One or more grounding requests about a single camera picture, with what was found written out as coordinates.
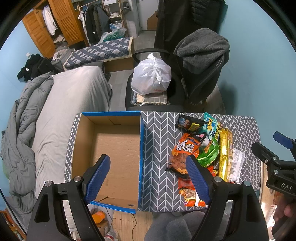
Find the right hand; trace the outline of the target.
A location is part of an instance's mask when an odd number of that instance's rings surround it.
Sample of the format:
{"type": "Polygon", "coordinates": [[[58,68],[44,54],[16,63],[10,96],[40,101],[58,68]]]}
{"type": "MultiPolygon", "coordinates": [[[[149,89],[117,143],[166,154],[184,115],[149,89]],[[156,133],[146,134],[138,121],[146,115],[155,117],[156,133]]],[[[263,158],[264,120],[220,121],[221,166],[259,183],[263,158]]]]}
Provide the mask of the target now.
{"type": "Polygon", "coordinates": [[[292,217],[294,213],[295,213],[295,203],[290,203],[284,196],[282,196],[277,205],[273,219],[275,222],[277,222],[284,216],[289,218],[292,217]]]}

